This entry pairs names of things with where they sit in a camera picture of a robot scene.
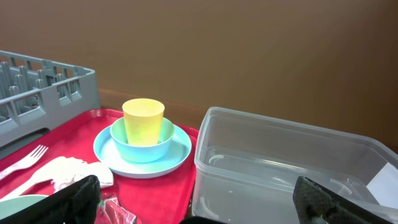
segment yellow cup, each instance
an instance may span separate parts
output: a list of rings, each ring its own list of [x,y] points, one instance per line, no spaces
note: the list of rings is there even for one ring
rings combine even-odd
[[[162,128],[164,105],[157,100],[134,99],[123,104],[127,140],[133,146],[157,144]]]

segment dish rack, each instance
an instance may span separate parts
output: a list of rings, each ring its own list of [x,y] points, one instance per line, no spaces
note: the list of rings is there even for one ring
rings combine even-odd
[[[94,70],[0,50],[0,159],[99,107]]]

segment brown wall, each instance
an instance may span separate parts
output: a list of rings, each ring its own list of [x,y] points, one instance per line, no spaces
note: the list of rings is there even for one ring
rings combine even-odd
[[[222,106],[398,146],[398,1],[3,1],[0,49],[94,68],[103,105]]]

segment plastic wrapper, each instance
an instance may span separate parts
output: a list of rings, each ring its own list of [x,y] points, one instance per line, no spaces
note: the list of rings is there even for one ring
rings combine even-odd
[[[103,193],[96,212],[95,224],[142,224],[138,217],[119,204],[115,193]]]

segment clear plastic container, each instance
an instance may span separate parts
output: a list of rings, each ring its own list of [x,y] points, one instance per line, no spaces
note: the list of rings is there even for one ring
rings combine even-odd
[[[195,154],[192,212],[226,223],[298,223],[293,190],[306,176],[398,223],[398,209],[381,206],[368,188],[388,163],[398,167],[398,155],[371,138],[210,108]]]

